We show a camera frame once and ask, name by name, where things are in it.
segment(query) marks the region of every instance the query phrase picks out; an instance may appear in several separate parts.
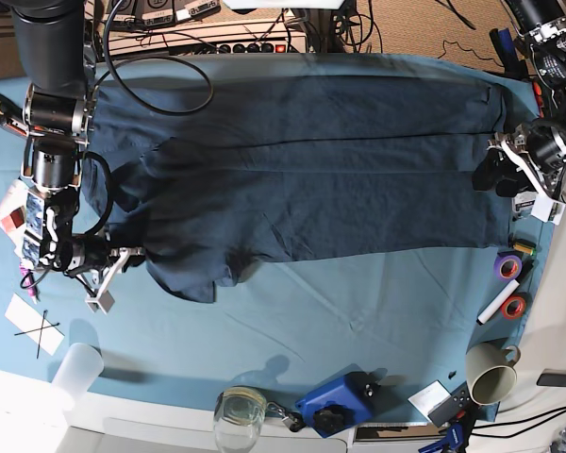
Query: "red tape roll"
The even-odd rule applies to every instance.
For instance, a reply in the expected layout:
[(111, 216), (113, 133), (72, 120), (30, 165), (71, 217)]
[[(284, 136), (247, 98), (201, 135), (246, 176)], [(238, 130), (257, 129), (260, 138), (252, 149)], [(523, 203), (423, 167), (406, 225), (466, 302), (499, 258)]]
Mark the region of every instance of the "red tape roll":
[(501, 306), (501, 312), (506, 319), (518, 319), (526, 311), (526, 301), (519, 295), (513, 295)]

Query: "black knob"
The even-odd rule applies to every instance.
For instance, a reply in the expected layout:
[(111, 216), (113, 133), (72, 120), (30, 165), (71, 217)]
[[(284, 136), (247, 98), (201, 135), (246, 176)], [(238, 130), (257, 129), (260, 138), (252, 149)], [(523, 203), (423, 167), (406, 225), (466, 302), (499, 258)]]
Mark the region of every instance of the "black knob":
[(345, 409), (342, 406), (328, 406), (312, 415), (314, 428), (332, 435), (343, 431), (346, 425)]

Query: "black remote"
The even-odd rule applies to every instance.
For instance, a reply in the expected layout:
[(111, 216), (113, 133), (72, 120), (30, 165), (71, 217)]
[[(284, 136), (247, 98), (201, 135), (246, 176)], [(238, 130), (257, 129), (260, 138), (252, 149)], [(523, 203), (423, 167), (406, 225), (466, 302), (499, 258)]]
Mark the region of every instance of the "black remote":
[(446, 422), (455, 418), (461, 411), (465, 411), (473, 404), (468, 383), (461, 384), (451, 396), (446, 398), (436, 409), (427, 415), (434, 425), (440, 428)]

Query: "white marker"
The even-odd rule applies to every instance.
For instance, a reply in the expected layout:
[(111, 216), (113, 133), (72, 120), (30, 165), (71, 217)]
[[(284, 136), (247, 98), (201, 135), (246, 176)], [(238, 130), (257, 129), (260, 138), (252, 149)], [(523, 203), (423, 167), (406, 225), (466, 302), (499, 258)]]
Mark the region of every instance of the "white marker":
[(520, 284), (528, 277), (530, 271), (532, 271), (533, 264), (532, 261), (529, 261), (527, 264), (524, 265), (522, 272), (515, 280), (511, 280), (510, 283), (503, 289), (499, 295), (497, 295), (494, 300), (489, 304), (487, 308), (484, 309), (478, 316), (477, 323), (482, 326), (486, 324), (492, 316), (497, 313), (497, 311), (501, 308), (503, 303), (508, 300), (516, 289), (520, 286)]

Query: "purple tape roll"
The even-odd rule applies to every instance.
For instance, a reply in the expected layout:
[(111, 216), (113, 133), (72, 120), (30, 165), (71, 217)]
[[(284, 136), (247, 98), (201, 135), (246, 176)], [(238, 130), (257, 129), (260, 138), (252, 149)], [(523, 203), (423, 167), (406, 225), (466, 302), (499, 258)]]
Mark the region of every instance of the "purple tape roll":
[(522, 260), (515, 255), (498, 255), (494, 261), (494, 274), (503, 281), (515, 279), (522, 272)]

